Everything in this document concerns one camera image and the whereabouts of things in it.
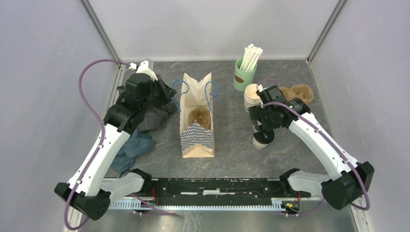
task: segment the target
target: blue rope handle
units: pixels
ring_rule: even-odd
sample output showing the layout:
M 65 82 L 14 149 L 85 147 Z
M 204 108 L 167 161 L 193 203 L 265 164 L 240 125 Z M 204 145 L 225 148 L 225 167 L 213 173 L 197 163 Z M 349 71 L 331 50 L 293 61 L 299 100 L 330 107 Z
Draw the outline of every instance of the blue rope handle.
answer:
M 205 84 L 205 97 L 206 97 L 206 101 L 208 102 L 209 109 L 212 110 L 212 109 L 211 109 L 211 104 L 209 103 L 208 95 L 206 94 L 206 87 L 207 87 L 208 84 L 210 84 L 210 83 L 214 84 L 215 87 L 217 88 L 217 93 L 216 93 L 216 94 L 214 94 L 213 92 L 210 92 L 210 93 L 209 93 L 209 95 L 212 95 L 214 98 L 217 98 L 217 97 L 219 96 L 219 86 L 218 86 L 218 84 L 217 84 L 215 81 L 209 81 L 209 82 L 207 82 L 207 83 Z
M 172 83 L 172 87 L 171 87 L 171 88 L 175 89 L 175 88 L 174 88 L 174 87 L 175 87 L 175 84 L 178 83 L 178 82 L 183 82 L 184 84 L 186 84 L 186 85 L 188 86 L 187 91 L 181 93 L 181 96 L 182 96 L 182 94 L 184 94 L 184 93 L 188 93 L 188 91 L 190 90 L 190 86 L 189 86 L 184 80 L 181 80 L 181 79 L 175 80 L 175 81 Z M 174 98 L 174 103 L 175 103 L 175 106 L 178 108 L 178 111 L 181 112 L 181 107 L 179 107 L 178 102 L 176 102 L 175 98 Z

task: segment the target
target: green cup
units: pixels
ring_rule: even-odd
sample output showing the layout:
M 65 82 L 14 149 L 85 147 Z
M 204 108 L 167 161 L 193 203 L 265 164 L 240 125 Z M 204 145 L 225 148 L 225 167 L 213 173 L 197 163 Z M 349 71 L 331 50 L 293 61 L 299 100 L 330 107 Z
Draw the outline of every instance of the green cup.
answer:
M 245 91 L 246 86 L 253 83 L 253 77 L 255 75 L 256 67 L 250 72 L 243 72 L 239 68 L 241 67 L 243 58 L 239 58 L 235 63 L 235 77 L 234 87 L 239 91 Z

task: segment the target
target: towel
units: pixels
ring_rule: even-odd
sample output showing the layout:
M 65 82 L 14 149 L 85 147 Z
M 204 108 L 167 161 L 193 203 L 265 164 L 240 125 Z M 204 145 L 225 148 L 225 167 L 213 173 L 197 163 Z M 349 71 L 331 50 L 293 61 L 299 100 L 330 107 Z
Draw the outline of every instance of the towel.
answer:
M 131 135 L 131 137 L 119 149 L 111 168 L 117 173 L 129 170 L 135 164 L 138 156 L 141 156 L 151 151 L 156 142 L 152 140 L 149 134 L 141 133 L 138 129 Z

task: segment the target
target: blue striped pattern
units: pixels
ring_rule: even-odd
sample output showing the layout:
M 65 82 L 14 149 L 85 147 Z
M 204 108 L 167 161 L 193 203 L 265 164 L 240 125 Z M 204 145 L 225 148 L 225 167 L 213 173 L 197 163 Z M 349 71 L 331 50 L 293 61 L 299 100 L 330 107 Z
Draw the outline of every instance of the blue striped pattern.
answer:
M 181 134 L 182 150 L 188 149 L 195 144 L 201 144 L 209 149 L 214 149 L 212 132 L 203 128 L 197 122 L 194 122 Z

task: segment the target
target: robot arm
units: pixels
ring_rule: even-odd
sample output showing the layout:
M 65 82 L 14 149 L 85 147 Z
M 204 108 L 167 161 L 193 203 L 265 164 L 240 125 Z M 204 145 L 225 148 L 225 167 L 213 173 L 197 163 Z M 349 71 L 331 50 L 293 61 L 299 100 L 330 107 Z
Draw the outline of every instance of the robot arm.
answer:
M 254 131 L 264 134 L 279 127 L 290 129 L 310 148 L 328 173 L 328 175 L 319 175 L 305 173 L 298 169 L 290 170 L 285 174 L 285 177 L 291 189 L 323 195 L 331 206 L 336 209 L 342 209 L 363 195 L 359 181 L 348 165 L 350 163 L 359 173 L 366 190 L 368 190 L 374 173 L 374 168 L 369 162 L 361 164 L 343 150 L 323 129 L 308 106 L 300 99 L 295 98 L 291 101 L 286 101 L 277 86 L 266 89 L 259 86 L 258 88 L 257 94 L 262 100 L 262 105 L 249 108 Z M 278 104 L 288 106 L 316 128 L 314 129 L 283 106 L 276 104 L 265 105 L 269 102 L 278 102 Z M 343 153 L 347 160 L 344 160 L 338 154 L 322 134 Z
M 101 133 L 83 164 L 68 183 L 58 183 L 54 189 L 59 197 L 67 201 L 73 186 L 78 184 L 70 205 L 92 220 L 102 217 L 110 202 L 141 190 L 144 173 L 131 172 L 109 184 L 102 184 L 102 179 L 119 149 L 144 120 L 146 111 L 169 103 L 176 94 L 175 90 L 169 88 L 149 68 L 149 61 L 143 61 L 138 67 L 131 64 L 131 68 L 136 69 L 136 73 L 127 80 L 125 92 L 108 109 L 103 119 L 106 132 L 98 155 L 87 167 L 88 161 L 99 146 Z M 80 181 L 79 176 L 85 169 L 84 177 Z

